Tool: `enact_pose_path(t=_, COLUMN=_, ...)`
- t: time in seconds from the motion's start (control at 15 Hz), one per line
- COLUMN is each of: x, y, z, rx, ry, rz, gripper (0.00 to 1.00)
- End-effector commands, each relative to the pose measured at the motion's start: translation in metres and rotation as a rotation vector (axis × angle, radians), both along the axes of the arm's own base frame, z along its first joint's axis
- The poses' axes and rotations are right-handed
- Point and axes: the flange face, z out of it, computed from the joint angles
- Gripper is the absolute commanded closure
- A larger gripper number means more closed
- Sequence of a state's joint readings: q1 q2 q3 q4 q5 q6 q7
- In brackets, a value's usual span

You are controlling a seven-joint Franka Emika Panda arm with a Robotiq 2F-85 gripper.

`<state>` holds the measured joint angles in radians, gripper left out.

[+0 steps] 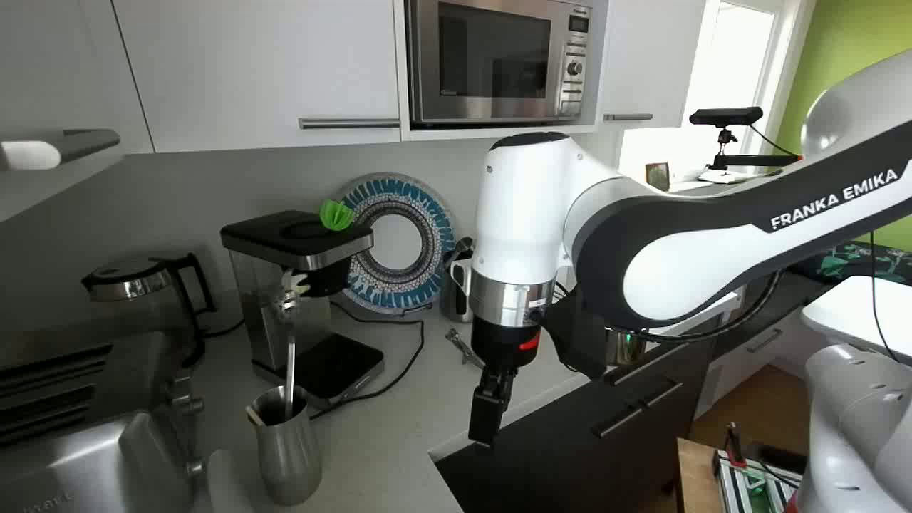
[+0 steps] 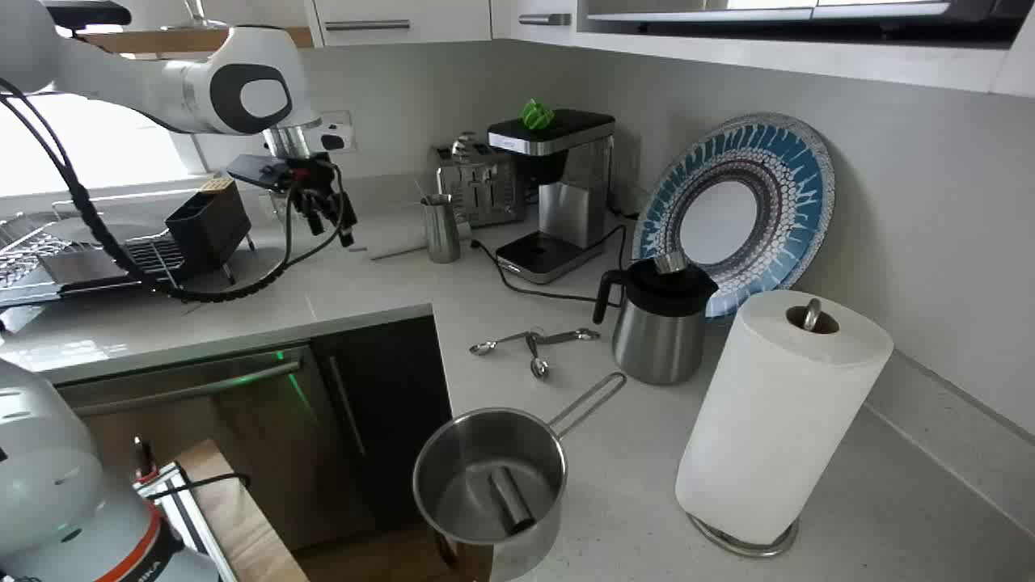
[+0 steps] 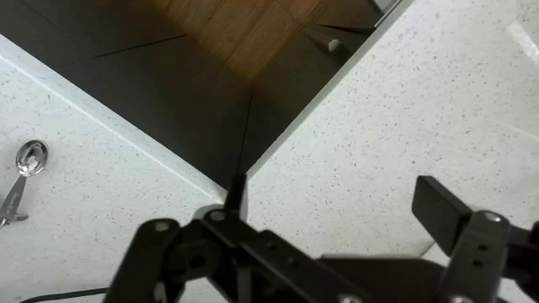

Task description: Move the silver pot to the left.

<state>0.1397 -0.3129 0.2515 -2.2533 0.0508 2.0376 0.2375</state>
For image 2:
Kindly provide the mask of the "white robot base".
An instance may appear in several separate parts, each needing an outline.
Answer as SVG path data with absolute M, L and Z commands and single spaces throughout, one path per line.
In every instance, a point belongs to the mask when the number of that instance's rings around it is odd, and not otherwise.
M 10 582 L 225 582 L 35 371 L 0 362 L 0 573 Z

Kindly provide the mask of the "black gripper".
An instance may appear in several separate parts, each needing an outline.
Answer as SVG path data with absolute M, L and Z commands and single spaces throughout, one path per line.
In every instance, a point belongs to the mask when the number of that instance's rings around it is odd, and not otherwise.
M 323 234 L 319 209 L 335 209 L 335 230 L 343 248 L 351 248 L 355 209 L 339 188 L 339 167 L 329 163 L 329 131 L 313 125 L 274 125 L 263 131 L 269 163 L 260 178 L 281 189 L 305 189 L 302 212 L 313 236 Z

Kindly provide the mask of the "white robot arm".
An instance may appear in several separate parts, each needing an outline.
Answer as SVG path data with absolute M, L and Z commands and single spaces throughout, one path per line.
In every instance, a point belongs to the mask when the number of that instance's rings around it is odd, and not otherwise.
M 329 165 L 329 125 L 281 29 L 233 26 L 204 60 L 123 59 L 64 39 L 43 0 L 0 0 L 0 78 L 120 103 L 172 131 L 263 136 L 287 167 Z

